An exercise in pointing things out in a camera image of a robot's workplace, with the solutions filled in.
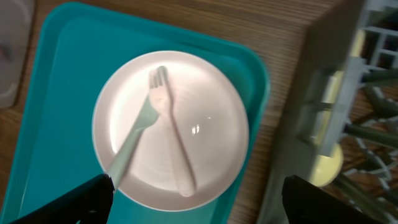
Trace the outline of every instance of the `dish rack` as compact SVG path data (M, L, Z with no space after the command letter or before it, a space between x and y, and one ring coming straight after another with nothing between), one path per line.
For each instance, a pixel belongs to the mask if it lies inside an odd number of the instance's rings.
M398 165L398 103L382 88L398 83L398 1L345 1L314 22L292 83L257 224L288 223L281 195L285 177L309 180L317 156L331 156L345 138L356 141L364 159L328 187L370 217L396 223L398 192L391 170ZM335 99L325 100L334 91ZM358 91L365 92L374 112L350 120ZM369 142L383 149L375 152ZM361 188L351 180L356 174L373 176L382 194L377 198Z

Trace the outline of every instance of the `teal tray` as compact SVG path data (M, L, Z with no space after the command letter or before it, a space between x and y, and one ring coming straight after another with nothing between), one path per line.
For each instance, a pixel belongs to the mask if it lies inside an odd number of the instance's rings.
M179 50L218 67L244 103L252 150L269 96L266 68L251 50L189 30L80 3L44 22L0 223L22 217L102 173L91 141L101 88L121 65L156 50ZM160 212L116 192L108 223L226 223L244 168L218 199Z

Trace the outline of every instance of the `black object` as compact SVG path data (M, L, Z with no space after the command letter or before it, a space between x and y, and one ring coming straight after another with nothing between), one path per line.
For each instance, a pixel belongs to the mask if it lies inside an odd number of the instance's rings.
M282 197L290 224L380 224L296 175L285 178Z
M101 174L11 224L105 224L113 193L111 178Z

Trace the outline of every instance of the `plate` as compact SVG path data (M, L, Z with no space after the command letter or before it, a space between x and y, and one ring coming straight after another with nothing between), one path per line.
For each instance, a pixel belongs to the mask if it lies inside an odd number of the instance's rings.
M174 117L197 192L192 197L177 192L160 118L142 134L119 190L149 208L189 210L217 198L233 183L248 148L248 121L241 98L215 66L176 51L152 52L127 62L99 94L93 114L93 143L106 172L148 94L149 73L161 65L169 71Z

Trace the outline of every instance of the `wood grain surface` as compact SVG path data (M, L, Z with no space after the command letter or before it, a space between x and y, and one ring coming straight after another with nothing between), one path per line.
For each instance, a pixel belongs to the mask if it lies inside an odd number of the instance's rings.
M238 42L253 49L271 74L271 98L229 223L255 223L269 175L270 145L306 28L339 0L87 0L88 4ZM21 124L40 28L62 0L38 0L16 104L0 110L0 202Z

